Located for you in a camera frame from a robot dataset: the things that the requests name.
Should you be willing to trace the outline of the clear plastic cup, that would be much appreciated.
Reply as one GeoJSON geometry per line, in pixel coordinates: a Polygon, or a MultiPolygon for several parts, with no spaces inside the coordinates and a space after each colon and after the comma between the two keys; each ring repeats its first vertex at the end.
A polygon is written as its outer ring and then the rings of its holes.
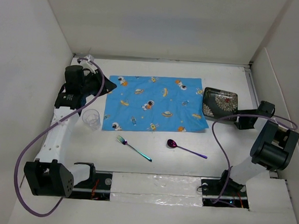
{"type": "Polygon", "coordinates": [[[95,109],[89,109],[83,112],[82,120],[92,130],[98,130],[101,126],[100,114],[95,109]]]}

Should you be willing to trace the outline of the dark floral square plate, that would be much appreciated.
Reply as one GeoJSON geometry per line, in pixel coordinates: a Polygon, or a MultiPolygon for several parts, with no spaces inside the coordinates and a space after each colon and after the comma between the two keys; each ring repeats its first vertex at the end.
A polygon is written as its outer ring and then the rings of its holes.
{"type": "Polygon", "coordinates": [[[203,94],[204,116],[219,119],[238,112],[238,95],[235,92],[206,87],[203,94]]]}

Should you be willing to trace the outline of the blue space-print cloth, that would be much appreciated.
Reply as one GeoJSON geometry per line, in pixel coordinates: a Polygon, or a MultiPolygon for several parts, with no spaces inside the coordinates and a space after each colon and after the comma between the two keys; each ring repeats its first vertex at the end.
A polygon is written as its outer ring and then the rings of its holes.
{"type": "Polygon", "coordinates": [[[197,78],[110,76],[116,88],[107,95],[104,131],[201,132],[202,80],[197,78]]]}

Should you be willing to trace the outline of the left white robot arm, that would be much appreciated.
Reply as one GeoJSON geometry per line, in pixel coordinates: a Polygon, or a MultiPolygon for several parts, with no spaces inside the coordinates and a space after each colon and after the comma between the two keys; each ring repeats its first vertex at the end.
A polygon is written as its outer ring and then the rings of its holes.
{"type": "Polygon", "coordinates": [[[34,161],[24,166],[24,174],[35,196],[69,197],[76,185],[90,188],[97,181],[93,163],[76,162],[69,168],[65,166],[65,155],[87,97],[105,95],[116,85],[98,69],[82,65],[66,67],[64,76],[65,82],[54,105],[53,129],[46,133],[34,161]]]}

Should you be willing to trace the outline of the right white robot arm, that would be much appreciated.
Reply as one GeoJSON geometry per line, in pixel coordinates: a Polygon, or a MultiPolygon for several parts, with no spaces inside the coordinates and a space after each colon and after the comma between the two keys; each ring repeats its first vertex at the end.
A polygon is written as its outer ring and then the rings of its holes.
{"type": "Polygon", "coordinates": [[[237,166],[224,170],[217,182],[223,195],[239,192],[247,181],[265,171],[284,170],[291,161],[299,133],[267,120],[274,116],[275,106],[261,101],[255,110],[238,111],[239,130],[256,129],[259,132],[249,156],[237,166]]]}

